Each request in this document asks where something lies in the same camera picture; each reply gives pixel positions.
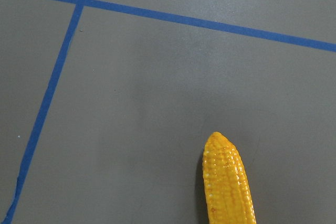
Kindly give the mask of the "yellow toy corn cob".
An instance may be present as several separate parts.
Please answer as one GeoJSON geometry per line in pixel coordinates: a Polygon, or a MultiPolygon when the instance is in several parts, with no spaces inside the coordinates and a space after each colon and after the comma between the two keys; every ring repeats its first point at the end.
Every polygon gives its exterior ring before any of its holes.
{"type": "Polygon", "coordinates": [[[256,223],[242,158],[222,133],[207,139],[202,172],[209,223],[256,223]]]}

